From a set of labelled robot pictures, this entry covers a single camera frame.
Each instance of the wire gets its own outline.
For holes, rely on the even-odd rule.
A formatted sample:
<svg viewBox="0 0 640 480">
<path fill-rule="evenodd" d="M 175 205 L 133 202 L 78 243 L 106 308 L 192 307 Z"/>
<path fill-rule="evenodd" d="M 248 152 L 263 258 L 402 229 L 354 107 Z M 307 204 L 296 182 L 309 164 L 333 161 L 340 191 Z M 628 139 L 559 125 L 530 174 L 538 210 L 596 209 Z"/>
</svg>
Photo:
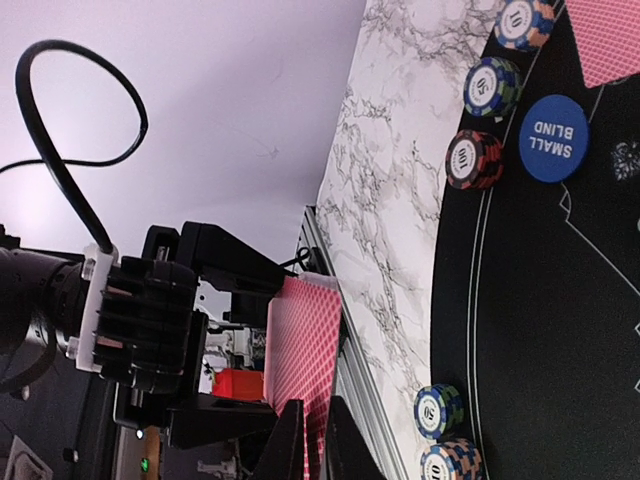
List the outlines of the wire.
<svg viewBox="0 0 640 480">
<path fill-rule="evenodd" d="M 306 271 L 307 266 L 305 265 L 304 261 L 310 257 L 311 257 L 311 250 L 308 247 L 302 247 L 302 248 L 299 248 L 298 251 L 296 252 L 295 258 L 292 258 L 287 262 L 281 263 L 280 267 L 288 268 L 298 264 L 303 271 Z"/>
<path fill-rule="evenodd" d="M 140 129 L 137 138 L 133 144 L 120 156 L 102 162 L 89 162 L 85 160 L 63 160 L 60 158 L 60 154 L 56 150 L 56 147 L 44 126 L 36 101 L 33 96 L 33 89 L 31 87 L 31 65 L 34 59 L 41 53 L 59 50 L 69 53 L 74 53 L 87 60 L 98 64 L 109 72 L 113 77 L 120 82 L 120 85 L 124 87 L 127 93 L 131 96 L 133 103 L 140 115 Z M 62 190 L 62 193 L 67 198 L 73 209 L 76 211 L 80 220 L 85 224 L 89 233 L 96 241 L 102 252 L 110 254 L 113 252 L 113 243 L 109 238 L 107 231 L 105 230 L 102 222 L 89 205 L 89 202 L 82 194 L 82 191 L 76 184 L 75 180 L 69 173 L 66 165 L 74 165 L 81 167 L 109 167 L 117 165 L 123 162 L 133 154 L 140 144 L 144 140 L 149 128 L 149 120 L 147 118 L 147 112 L 140 98 L 140 95 L 136 91 L 131 82 L 124 76 L 124 74 L 118 70 L 113 64 L 101 57 L 95 52 L 77 45 L 75 43 L 67 42 L 64 40 L 44 40 L 31 45 L 20 57 L 18 66 L 16 68 L 16 95 L 18 97 L 18 104 L 22 112 L 24 123 L 31 135 L 31 139 L 35 144 L 41 160 L 23 160 L 20 162 L 7 165 L 0 168 L 0 173 L 4 173 L 13 168 L 23 167 L 27 165 L 37 165 L 44 163 L 51 173 L 51 176 L 55 180 L 56 184 Z"/>
</svg>

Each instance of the marble wall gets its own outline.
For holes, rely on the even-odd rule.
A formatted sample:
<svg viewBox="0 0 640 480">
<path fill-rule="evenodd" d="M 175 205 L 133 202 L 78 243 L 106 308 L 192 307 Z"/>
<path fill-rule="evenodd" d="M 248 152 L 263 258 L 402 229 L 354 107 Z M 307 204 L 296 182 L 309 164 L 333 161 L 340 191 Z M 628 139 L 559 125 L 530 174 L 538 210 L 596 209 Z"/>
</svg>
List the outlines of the marble wall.
<svg viewBox="0 0 640 480">
<path fill-rule="evenodd" d="M 318 223 L 409 477 L 427 442 L 431 282 L 462 85 L 502 0 L 369 0 Z"/>
</svg>

